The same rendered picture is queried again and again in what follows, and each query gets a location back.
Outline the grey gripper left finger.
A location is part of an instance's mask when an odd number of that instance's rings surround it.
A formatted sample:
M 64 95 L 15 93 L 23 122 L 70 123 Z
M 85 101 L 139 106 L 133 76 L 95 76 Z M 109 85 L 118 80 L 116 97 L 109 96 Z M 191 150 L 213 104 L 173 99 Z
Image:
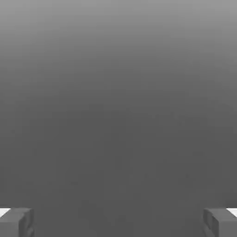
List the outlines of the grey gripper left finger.
M 0 237 L 35 237 L 34 209 L 4 208 L 0 214 Z

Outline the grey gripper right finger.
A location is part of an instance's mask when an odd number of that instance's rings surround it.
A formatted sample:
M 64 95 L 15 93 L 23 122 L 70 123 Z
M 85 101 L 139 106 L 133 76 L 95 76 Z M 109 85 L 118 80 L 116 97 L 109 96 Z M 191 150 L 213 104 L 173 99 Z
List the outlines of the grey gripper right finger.
M 237 208 L 205 208 L 205 237 L 237 237 Z

